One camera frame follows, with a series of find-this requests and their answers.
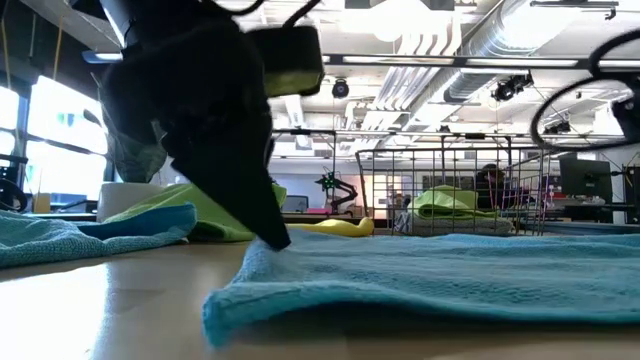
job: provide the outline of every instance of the computer monitor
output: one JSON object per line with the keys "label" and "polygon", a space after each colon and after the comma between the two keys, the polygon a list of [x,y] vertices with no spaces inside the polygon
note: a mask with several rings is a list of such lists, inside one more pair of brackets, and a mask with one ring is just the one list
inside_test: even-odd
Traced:
{"label": "computer monitor", "polygon": [[282,212],[305,213],[309,208],[309,197],[301,195],[287,195]]}
{"label": "computer monitor", "polygon": [[611,164],[608,161],[560,159],[560,185],[566,195],[598,196],[611,204]]}

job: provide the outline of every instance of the black cable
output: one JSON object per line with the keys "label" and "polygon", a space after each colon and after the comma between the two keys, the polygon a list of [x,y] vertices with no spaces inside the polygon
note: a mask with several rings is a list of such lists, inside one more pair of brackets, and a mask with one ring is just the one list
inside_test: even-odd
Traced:
{"label": "black cable", "polygon": [[640,29],[634,30],[620,36],[617,36],[606,43],[602,44],[596,50],[591,53],[589,56],[589,71],[591,72],[591,77],[580,80],[574,84],[571,84],[557,93],[553,94],[547,101],[538,109],[538,111],[533,116],[531,120],[531,126],[529,132],[531,134],[531,139],[543,149],[554,150],[554,151],[594,151],[594,150],[604,150],[610,149],[619,146],[631,145],[639,143],[638,140],[622,140],[615,142],[607,142],[607,143],[599,143],[599,144],[590,144],[589,146],[559,146],[555,144],[551,144],[546,142],[538,131],[538,124],[542,120],[544,113],[548,108],[552,108],[553,103],[555,103],[562,96],[582,87],[585,85],[589,85],[599,81],[619,81],[625,85],[627,85],[632,91],[640,90],[638,88],[638,73],[635,72],[603,72],[600,68],[600,61],[602,58],[608,54],[611,50],[617,48],[620,45],[629,43],[634,40],[640,39]]}
{"label": "black cable", "polygon": [[7,13],[9,7],[9,0],[0,0],[0,21],[4,20],[4,15]]}
{"label": "black cable", "polygon": [[282,27],[293,27],[293,26],[295,26],[296,23],[298,22],[298,20],[302,19],[302,17],[307,15],[309,13],[309,11],[311,11],[311,9],[313,9],[314,7],[316,7],[316,5],[318,5],[320,3],[320,1],[322,1],[322,0],[310,0],[303,7],[298,9],[298,11],[294,12],[293,15],[291,15],[291,17],[287,21],[284,22]]}
{"label": "black cable", "polygon": [[6,204],[0,199],[0,210],[23,212],[27,208],[27,195],[14,182],[0,179],[0,189],[2,189],[1,195],[8,194],[8,197],[12,199],[11,201],[15,198],[19,203],[18,207],[15,207],[13,204]]}

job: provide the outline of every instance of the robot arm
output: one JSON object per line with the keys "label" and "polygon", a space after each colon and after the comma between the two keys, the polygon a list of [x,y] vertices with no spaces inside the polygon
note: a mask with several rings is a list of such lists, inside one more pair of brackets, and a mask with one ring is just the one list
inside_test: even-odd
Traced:
{"label": "robot arm", "polygon": [[[324,72],[316,30],[293,27],[318,1],[285,27],[243,33],[232,16],[263,1],[237,12],[206,0],[71,5],[108,20],[122,45],[123,60],[105,72],[99,94],[109,153],[124,180],[148,181],[168,154],[176,170],[279,250],[290,240],[267,171],[267,98],[315,94]],[[251,202],[264,210],[259,217]]]}
{"label": "robot arm", "polygon": [[346,202],[349,202],[351,200],[354,200],[355,198],[358,197],[358,192],[356,191],[356,188],[349,183],[346,183],[340,179],[336,179],[333,172],[329,172],[327,175],[322,175],[322,178],[315,181],[315,183],[322,185],[322,191],[326,192],[327,198],[329,197],[330,189],[342,190],[348,194],[343,198],[340,198],[338,200],[333,199],[331,201],[331,212],[333,214],[338,213],[338,207],[340,205]]}

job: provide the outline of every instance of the ceiling light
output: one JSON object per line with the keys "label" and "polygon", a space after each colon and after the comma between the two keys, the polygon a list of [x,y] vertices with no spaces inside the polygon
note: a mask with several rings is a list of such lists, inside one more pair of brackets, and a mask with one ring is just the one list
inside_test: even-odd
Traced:
{"label": "ceiling light", "polygon": [[456,0],[455,12],[467,13],[478,9],[478,4],[474,0]]}
{"label": "ceiling light", "polygon": [[460,69],[463,74],[495,74],[495,75],[527,75],[529,70],[526,69]]}
{"label": "ceiling light", "polygon": [[453,11],[431,11],[420,0],[385,0],[369,9],[345,10],[340,29],[348,33],[373,34],[381,41],[393,42],[402,34],[433,33],[446,26],[452,14]]}
{"label": "ceiling light", "polygon": [[[501,41],[518,48],[542,47],[581,13],[580,9],[573,8],[531,7],[530,1],[522,1],[508,11],[509,16],[502,17],[501,27],[509,31],[504,33]],[[540,26],[537,19],[545,19],[544,26]]]}
{"label": "ceiling light", "polygon": [[578,60],[565,60],[565,59],[535,59],[535,58],[522,58],[522,59],[500,59],[500,58],[475,58],[467,60],[466,65],[470,66],[504,66],[509,67],[549,67],[549,68],[573,68],[578,64]]}
{"label": "ceiling light", "polygon": [[451,58],[443,59],[443,58],[428,57],[428,56],[423,56],[421,58],[418,58],[418,57],[402,56],[402,55],[393,55],[393,56],[347,55],[342,57],[342,61],[345,64],[352,64],[352,65],[370,65],[370,64],[397,65],[397,66],[430,65],[430,66],[437,67],[438,65],[453,64],[453,59]]}
{"label": "ceiling light", "polygon": [[640,67],[640,60],[600,60],[600,66],[612,68],[637,68]]}

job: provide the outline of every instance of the security camera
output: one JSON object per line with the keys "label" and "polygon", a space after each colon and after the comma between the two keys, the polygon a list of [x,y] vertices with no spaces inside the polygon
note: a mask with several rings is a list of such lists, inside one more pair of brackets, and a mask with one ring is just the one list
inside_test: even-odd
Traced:
{"label": "security camera", "polygon": [[333,85],[331,93],[336,99],[344,99],[349,96],[349,85],[347,85],[347,80],[336,79],[336,83]]}

